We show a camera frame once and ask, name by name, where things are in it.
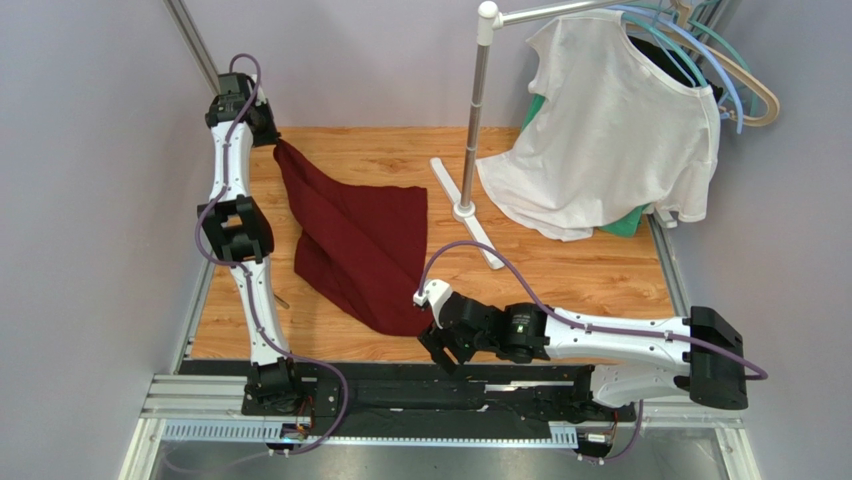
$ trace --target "metal pole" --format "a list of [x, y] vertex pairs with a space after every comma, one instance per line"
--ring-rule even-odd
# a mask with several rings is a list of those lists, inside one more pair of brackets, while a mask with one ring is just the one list
[[473, 190], [473, 171], [476, 167], [476, 148], [479, 144], [479, 121], [482, 110], [482, 93], [485, 90], [485, 71], [488, 69], [490, 45], [479, 45], [476, 50], [476, 70], [473, 74], [473, 96], [470, 100], [470, 121], [467, 125], [467, 148], [464, 154], [464, 180], [459, 207], [470, 208], [470, 193]]
[[517, 23], [530, 22], [533, 20], [542, 20], [544, 18], [555, 17], [557, 15], [565, 15], [568, 13], [578, 13], [594, 8], [603, 8], [610, 5], [619, 5], [628, 3], [630, 0], [579, 0], [575, 2], [559, 3], [556, 5], [547, 5], [545, 7], [530, 8], [528, 10], [520, 10], [517, 12], [509, 12], [501, 14], [502, 26], [515, 25]]

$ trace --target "white t-shirt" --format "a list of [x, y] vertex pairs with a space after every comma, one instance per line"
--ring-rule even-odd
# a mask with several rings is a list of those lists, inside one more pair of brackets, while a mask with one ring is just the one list
[[719, 149], [713, 91], [644, 56], [621, 14], [555, 18], [527, 41], [539, 55], [529, 91], [544, 105], [511, 150], [477, 161], [503, 213], [549, 238], [591, 236], [649, 203], [684, 222], [706, 213]]

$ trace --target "green cloth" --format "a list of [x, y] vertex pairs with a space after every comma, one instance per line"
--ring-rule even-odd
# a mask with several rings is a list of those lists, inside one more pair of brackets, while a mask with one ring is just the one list
[[[530, 109], [527, 110], [527, 116], [524, 118], [524, 123], [521, 125], [522, 131], [527, 128], [527, 125], [529, 125], [530, 122], [532, 122], [532, 119], [535, 118], [535, 115], [539, 110], [541, 110], [542, 105], [544, 105], [544, 97], [541, 95], [534, 95], [533, 101], [530, 104]], [[638, 206], [620, 220], [616, 220], [609, 225], [604, 225], [598, 228], [613, 235], [618, 235], [619, 237], [632, 237], [633, 235], [636, 235], [636, 230], [639, 228], [639, 224], [642, 223], [642, 212], [647, 206], [648, 205]]]

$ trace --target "gray wall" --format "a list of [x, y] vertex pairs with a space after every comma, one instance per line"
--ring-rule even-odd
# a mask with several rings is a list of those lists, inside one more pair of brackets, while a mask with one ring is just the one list
[[113, 479], [201, 260], [210, 90], [162, 2], [0, 4], [0, 478]]
[[769, 370], [746, 412], [767, 479], [852, 475], [850, 15], [848, 2], [742, 2], [724, 36], [781, 117], [723, 138], [707, 220], [673, 232], [693, 304], [735, 322]]
[[[255, 54], [276, 123], [295, 126], [467, 125], [480, 3], [186, 1], [219, 71], [235, 53]], [[497, 3], [510, 11], [553, 1]], [[483, 125], [520, 126], [538, 62], [524, 40], [541, 25], [495, 36]]]

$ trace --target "gray floor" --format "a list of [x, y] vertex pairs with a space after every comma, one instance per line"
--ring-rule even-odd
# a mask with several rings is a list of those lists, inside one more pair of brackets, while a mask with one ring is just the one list
[[[623, 445], [630, 431], [617, 440]], [[179, 467], [207, 469], [262, 452], [245, 443], [185, 442], [165, 444], [169, 461]], [[553, 450], [324, 446], [293, 458], [263, 457], [234, 468], [186, 475], [158, 463], [152, 479], [689, 479], [728, 478], [715, 433], [704, 430], [648, 429], [630, 455], [603, 467], [578, 462]]]

